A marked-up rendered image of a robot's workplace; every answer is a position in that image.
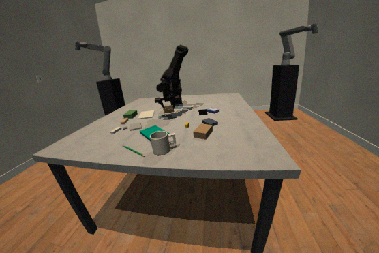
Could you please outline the wooden ball-in-hole puzzle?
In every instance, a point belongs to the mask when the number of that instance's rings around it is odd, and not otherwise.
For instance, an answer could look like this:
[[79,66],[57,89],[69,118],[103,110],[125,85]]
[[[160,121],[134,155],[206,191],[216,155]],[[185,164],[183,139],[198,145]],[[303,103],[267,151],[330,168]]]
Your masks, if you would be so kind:
[[173,112],[174,112],[173,105],[164,107],[164,113],[173,113]]

